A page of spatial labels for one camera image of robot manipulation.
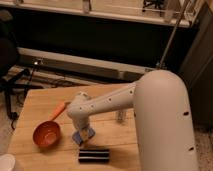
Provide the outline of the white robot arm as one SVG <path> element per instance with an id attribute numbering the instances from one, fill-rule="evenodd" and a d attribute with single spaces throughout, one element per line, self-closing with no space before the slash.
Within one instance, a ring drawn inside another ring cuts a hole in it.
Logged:
<path id="1" fill-rule="evenodd" d="M 90 99 L 81 92 L 68 105 L 76 130 L 86 134 L 94 114 L 132 108 L 141 171 L 199 171 L 187 88 L 168 70 Z"/>

